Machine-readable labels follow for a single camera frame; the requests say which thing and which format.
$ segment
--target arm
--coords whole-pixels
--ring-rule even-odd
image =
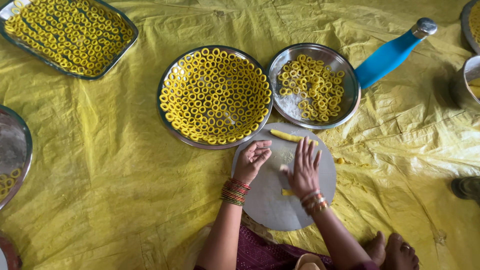
[[[270,157],[272,141],[254,141],[239,154],[233,178],[249,185]],[[197,259],[206,270],[235,270],[242,206],[222,202],[215,223]]]
[[[312,160],[314,149],[313,143],[308,144],[308,137],[301,139],[295,152],[293,172],[288,169],[283,171],[288,177],[292,191],[300,199],[320,188],[318,184],[318,165],[321,151],[317,153],[315,160]],[[316,211],[312,214],[312,218],[338,270],[349,270],[371,260],[331,209]]]

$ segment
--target bottle cap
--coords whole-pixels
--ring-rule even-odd
[[[437,32],[437,24],[432,19],[420,18],[411,30],[416,38],[424,39]]]

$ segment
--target yellow ring snack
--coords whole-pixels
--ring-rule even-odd
[[[133,36],[119,14],[94,1],[37,0],[24,5],[14,0],[13,4],[14,16],[4,25],[6,33],[66,72],[88,77],[102,74]],[[70,56],[65,49],[79,49],[95,58],[79,61],[79,54]]]
[[[262,69],[219,48],[183,56],[162,87],[159,102],[166,120],[184,137],[210,145],[232,143],[257,130],[272,94]],[[182,117],[188,125],[179,124]]]
[[[313,60],[301,54],[295,61],[282,66],[277,76],[281,83],[278,94],[281,97],[300,95],[302,101],[297,104],[299,115],[304,119],[326,122],[329,116],[338,116],[341,109],[339,104],[344,93],[341,86],[344,76],[344,71],[334,72],[331,66],[324,66],[322,60]]]

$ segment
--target crumpled plastic sheet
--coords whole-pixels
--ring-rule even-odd
[[[480,175],[480,119],[446,94],[472,55],[459,21],[467,0],[107,2],[140,34],[102,79],[62,75],[0,38],[0,103],[25,119],[34,142],[30,173],[0,211],[24,269],[182,268],[216,216],[235,148],[188,146],[159,119],[157,86],[180,54],[220,44],[267,66],[282,48],[315,42],[357,67],[421,17],[438,32],[362,90],[347,123],[315,132],[346,160],[336,164],[333,209],[359,241],[399,232],[422,269],[478,268],[480,208],[449,190],[456,177]],[[274,111],[269,122],[278,121]],[[314,226],[271,233],[327,253]]]

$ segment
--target rectangular steel tray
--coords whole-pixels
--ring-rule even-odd
[[[33,49],[31,46],[20,40],[18,37],[15,35],[10,35],[7,32],[5,32],[4,26],[6,20],[14,16],[12,13],[12,8],[17,8],[14,4],[15,0],[9,0],[7,3],[5,3],[3,6],[0,7],[0,34],[9,42],[15,44],[16,46],[28,51],[29,53],[37,56],[40,60],[42,60],[44,63],[47,65],[53,67],[54,69],[60,71],[63,74],[67,74],[76,78],[84,79],[84,80],[96,80],[104,76],[117,62],[118,60],[124,55],[124,53],[135,43],[135,41],[138,38],[138,29],[137,27],[133,24],[133,22],[121,11],[117,10],[116,8],[110,6],[109,4],[103,2],[102,0],[88,0],[92,5],[101,7],[102,9],[112,12],[112,13],[117,13],[120,15],[120,17],[124,20],[124,23],[128,25],[133,32],[132,38],[128,44],[126,44],[122,50],[116,54],[113,59],[111,60],[110,64],[104,68],[102,73],[100,73],[97,76],[86,76],[82,74],[77,74],[68,71],[67,69],[59,66],[56,62],[44,57],[43,55],[39,54],[35,49]],[[17,0],[20,1],[24,6],[31,3],[29,0]]]

